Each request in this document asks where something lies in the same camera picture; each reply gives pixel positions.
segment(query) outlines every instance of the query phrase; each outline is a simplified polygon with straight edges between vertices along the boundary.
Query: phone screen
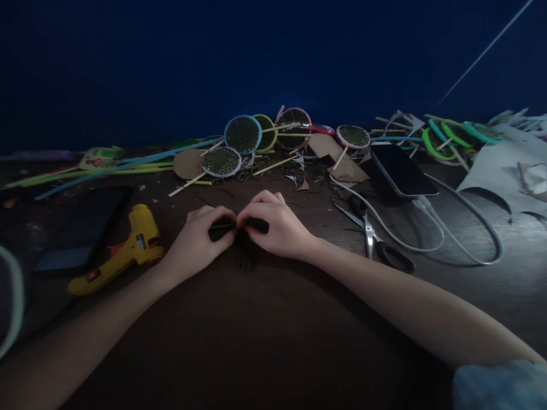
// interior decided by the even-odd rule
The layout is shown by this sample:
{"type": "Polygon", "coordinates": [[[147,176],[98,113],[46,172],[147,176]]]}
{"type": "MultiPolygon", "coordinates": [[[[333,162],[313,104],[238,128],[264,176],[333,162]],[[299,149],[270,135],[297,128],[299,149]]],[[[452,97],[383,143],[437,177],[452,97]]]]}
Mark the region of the phone screen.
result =
{"type": "Polygon", "coordinates": [[[439,191],[399,146],[371,145],[370,151],[397,195],[408,198],[437,195],[439,191]]]}

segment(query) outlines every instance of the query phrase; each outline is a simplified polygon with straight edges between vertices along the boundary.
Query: light blue sleeve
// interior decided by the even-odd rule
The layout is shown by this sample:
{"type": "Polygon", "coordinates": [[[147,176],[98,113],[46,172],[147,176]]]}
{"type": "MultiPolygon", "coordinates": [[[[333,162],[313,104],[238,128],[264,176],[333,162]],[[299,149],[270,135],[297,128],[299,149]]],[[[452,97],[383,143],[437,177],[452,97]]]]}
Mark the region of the light blue sleeve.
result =
{"type": "Polygon", "coordinates": [[[547,366],[513,360],[495,367],[460,367],[452,399],[455,410],[547,409],[547,366]]]}

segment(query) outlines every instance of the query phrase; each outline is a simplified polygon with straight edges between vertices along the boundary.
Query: smartphone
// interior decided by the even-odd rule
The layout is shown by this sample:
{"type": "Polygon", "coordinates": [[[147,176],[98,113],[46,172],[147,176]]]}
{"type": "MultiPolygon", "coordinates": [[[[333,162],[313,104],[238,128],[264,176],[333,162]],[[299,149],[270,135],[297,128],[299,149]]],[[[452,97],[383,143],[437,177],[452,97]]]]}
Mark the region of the smartphone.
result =
{"type": "Polygon", "coordinates": [[[415,198],[439,193],[401,147],[393,144],[371,145],[370,152],[397,195],[415,198]]]}
{"type": "Polygon", "coordinates": [[[132,189],[97,188],[85,194],[63,228],[53,237],[34,273],[87,268],[103,239],[111,232],[125,208],[132,189]]]}

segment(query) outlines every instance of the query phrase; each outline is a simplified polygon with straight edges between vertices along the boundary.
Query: scissor handle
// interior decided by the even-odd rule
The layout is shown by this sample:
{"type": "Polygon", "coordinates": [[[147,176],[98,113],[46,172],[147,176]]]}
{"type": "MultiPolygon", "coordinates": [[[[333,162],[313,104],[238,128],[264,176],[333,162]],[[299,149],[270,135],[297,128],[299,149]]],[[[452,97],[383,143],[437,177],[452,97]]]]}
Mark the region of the scissor handle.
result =
{"type": "Polygon", "coordinates": [[[378,253],[378,258],[384,265],[408,274],[416,270],[416,265],[414,265],[414,262],[403,255],[398,249],[389,246],[384,241],[379,241],[376,244],[376,252],[378,253]],[[394,264],[390,258],[397,261],[398,264],[394,264]]]}

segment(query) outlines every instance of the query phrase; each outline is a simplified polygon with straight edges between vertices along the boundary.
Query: cable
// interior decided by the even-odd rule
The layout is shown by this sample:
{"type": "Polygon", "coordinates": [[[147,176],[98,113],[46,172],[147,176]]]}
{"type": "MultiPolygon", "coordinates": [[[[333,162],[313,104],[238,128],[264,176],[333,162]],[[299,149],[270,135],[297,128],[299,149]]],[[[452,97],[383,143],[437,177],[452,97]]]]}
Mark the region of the cable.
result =
{"type": "Polygon", "coordinates": [[[414,248],[410,245],[407,245],[406,243],[404,243],[402,240],[400,240],[399,238],[397,238],[395,235],[393,235],[393,233],[387,228],[387,226],[383,223],[382,219],[380,218],[380,216],[378,215],[378,213],[376,212],[376,210],[372,207],[372,205],[365,199],[363,198],[361,195],[359,195],[357,192],[355,192],[354,190],[352,190],[351,188],[348,188],[346,187],[345,185],[343,185],[342,183],[338,182],[337,180],[335,180],[332,175],[330,176],[330,179],[332,180],[332,182],[334,182],[336,185],[338,185],[339,187],[345,189],[346,191],[348,192],[351,192],[353,195],[355,195],[357,198],[361,199],[365,205],[368,207],[368,209],[370,209],[370,212],[372,212],[372,214],[374,215],[374,218],[380,223],[380,225],[382,226],[382,228],[384,229],[384,231],[387,232],[387,234],[389,236],[391,236],[393,238],[393,240],[395,242],[397,242],[399,245],[411,250],[411,251],[414,251],[414,252],[434,252],[436,251],[437,249],[439,249],[443,243],[444,243],[444,231],[443,231],[443,228],[440,226],[440,224],[435,220],[435,218],[433,216],[431,216],[429,214],[429,212],[427,212],[425,206],[421,205],[421,204],[416,204],[414,203],[414,205],[420,209],[424,214],[426,214],[426,216],[431,219],[433,221],[433,223],[435,224],[435,226],[437,227],[437,229],[439,230],[439,234],[440,234],[440,242],[439,244],[436,246],[436,247],[433,247],[433,248],[426,248],[426,249],[423,249],[423,248],[414,248]]]}
{"type": "Polygon", "coordinates": [[[475,256],[471,255],[471,253],[456,239],[456,237],[452,234],[452,232],[450,232],[450,230],[448,229],[448,227],[445,225],[445,223],[443,222],[443,220],[440,218],[439,215],[437,215],[437,213],[435,212],[435,210],[433,209],[433,205],[431,205],[431,203],[429,202],[429,200],[427,200],[427,198],[423,195],[420,195],[418,197],[418,199],[414,199],[412,201],[413,205],[418,208],[419,210],[421,210],[424,214],[427,215],[427,217],[429,219],[431,219],[433,221],[433,223],[435,224],[435,226],[437,227],[437,229],[439,230],[440,232],[440,236],[441,236],[441,240],[440,240],[440,243],[434,247],[434,248],[427,248],[427,249],[420,249],[420,248],[414,248],[410,245],[407,245],[406,243],[404,243],[403,241],[401,241],[399,238],[397,238],[395,235],[393,235],[393,233],[387,228],[387,226],[383,223],[382,219],[380,218],[380,216],[378,215],[378,213],[376,212],[376,210],[372,207],[372,205],[365,199],[363,198],[361,195],[359,195],[357,192],[355,192],[354,190],[352,190],[351,188],[348,188],[346,187],[345,185],[343,185],[342,183],[338,182],[337,180],[335,180],[332,175],[330,175],[330,179],[332,180],[332,182],[334,182],[336,185],[338,185],[339,187],[345,189],[346,191],[348,192],[351,192],[353,195],[355,195],[357,198],[361,199],[365,205],[368,207],[368,209],[370,209],[371,213],[373,214],[374,218],[380,223],[380,225],[382,226],[382,228],[387,232],[387,234],[389,236],[391,236],[393,238],[393,240],[395,240],[398,244],[400,244],[401,246],[411,250],[411,251],[415,251],[415,252],[433,252],[433,251],[436,251],[437,249],[439,249],[443,243],[444,243],[444,231],[447,232],[447,234],[449,235],[449,237],[451,237],[454,242],[458,245],[458,247],[467,255],[469,256],[469,258],[471,258],[474,262],[480,264],[480,265],[493,265],[495,263],[498,263],[504,256],[504,253],[505,253],[505,247],[503,245],[503,241],[501,240],[501,237],[500,235],[497,233],[497,230],[496,228],[494,228],[492,226],[492,224],[488,221],[488,219],[482,214],[482,212],[479,211],[479,209],[473,205],[469,200],[467,200],[464,196],[462,196],[459,192],[456,192],[455,190],[453,190],[451,187],[449,187],[448,185],[446,185],[445,183],[439,181],[438,179],[432,177],[431,175],[428,175],[428,174],[424,174],[425,176],[427,176],[428,178],[432,179],[433,181],[435,181],[436,183],[438,183],[439,185],[441,185],[443,188],[445,188],[446,190],[450,191],[451,193],[453,193],[454,195],[456,195],[458,197],[458,199],[460,201],[463,202],[464,205],[466,205],[480,220],[481,222],[484,224],[484,226],[486,227],[486,229],[490,232],[490,234],[492,235],[492,237],[494,238],[494,242],[496,243],[496,247],[497,247],[497,255],[496,257],[492,260],[492,261],[489,261],[489,262],[484,262],[484,261],[481,261],[481,260],[478,260],[475,256]]]}
{"type": "Polygon", "coordinates": [[[458,199],[460,201],[463,202],[463,204],[465,206],[467,206],[480,220],[481,222],[483,223],[483,225],[486,227],[487,230],[489,230],[490,234],[492,235],[492,237],[494,238],[494,242],[496,243],[496,248],[497,248],[497,255],[496,257],[490,261],[490,262],[483,262],[483,261],[480,261],[478,260],[475,256],[471,255],[470,252],[460,243],[460,241],[458,241],[454,235],[452,234],[452,232],[450,232],[448,230],[448,228],[446,227],[446,225],[444,224],[443,220],[439,217],[439,215],[437,215],[437,213],[433,210],[433,206],[431,207],[431,211],[432,211],[432,214],[433,216],[437,219],[437,221],[439,222],[439,224],[446,230],[447,234],[454,240],[454,242],[458,245],[458,247],[463,250],[463,252],[469,256],[471,259],[473,259],[473,261],[477,262],[478,264],[480,265],[493,265],[493,264],[496,264],[498,263],[504,256],[505,254],[505,246],[503,245],[503,241],[499,235],[499,233],[497,233],[497,230],[496,228],[494,228],[492,226],[492,224],[488,221],[488,219],[486,219],[486,216],[483,215],[482,212],[479,211],[479,209],[473,205],[469,200],[467,200],[462,194],[460,194],[459,192],[453,190],[451,187],[449,187],[448,185],[446,185],[444,182],[441,182],[439,181],[438,179],[432,177],[431,175],[428,175],[428,174],[424,174],[426,177],[434,180],[437,184],[441,185],[443,188],[445,188],[446,190],[452,192],[454,195],[456,195],[458,197],[458,199]]]}
{"type": "Polygon", "coordinates": [[[0,346],[0,359],[4,357],[10,347],[17,339],[23,323],[23,312],[25,309],[25,289],[23,287],[23,272],[17,259],[6,248],[0,245],[0,256],[6,261],[10,271],[11,280],[11,320],[10,328],[6,338],[0,346]]]}

